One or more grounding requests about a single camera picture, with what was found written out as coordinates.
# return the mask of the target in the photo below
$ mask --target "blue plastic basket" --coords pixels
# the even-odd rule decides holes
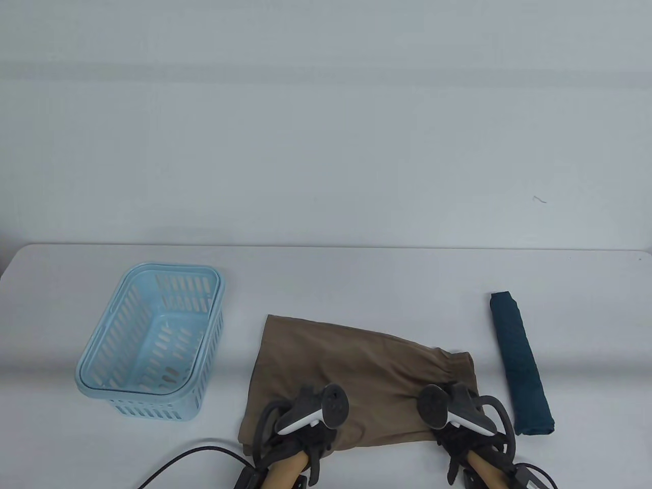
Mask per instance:
[[[135,266],[77,364],[79,390],[126,416],[195,417],[222,334],[223,295],[224,281],[210,267]]]

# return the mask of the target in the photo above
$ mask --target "white table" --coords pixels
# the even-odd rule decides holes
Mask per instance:
[[[226,278],[224,335],[190,422],[120,416],[80,394],[74,367],[121,275],[142,261],[205,263]],[[129,489],[201,439],[234,441],[268,313],[472,353],[509,406],[489,293],[510,290],[557,429],[518,455],[560,488],[652,483],[652,257],[643,252],[32,245],[0,280],[0,487]],[[338,452],[319,487],[446,487],[434,443]],[[152,488],[231,488],[240,467],[204,452]]]

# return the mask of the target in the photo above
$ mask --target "folded dark green cloth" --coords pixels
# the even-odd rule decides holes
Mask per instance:
[[[490,306],[514,408],[514,431],[548,435],[555,430],[555,421],[516,301],[509,292],[499,292],[492,294]]]

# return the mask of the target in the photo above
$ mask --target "brown shorts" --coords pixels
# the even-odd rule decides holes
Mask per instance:
[[[417,396],[429,383],[453,380],[477,393],[470,354],[389,334],[268,316],[238,441],[249,454],[269,401],[295,398],[302,384],[321,389],[331,382],[349,398],[349,417],[338,430],[334,450],[433,440],[417,413]]]

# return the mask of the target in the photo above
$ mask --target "white wall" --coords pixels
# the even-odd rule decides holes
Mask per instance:
[[[649,248],[651,18],[4,0],[0,267],[42,241]]]

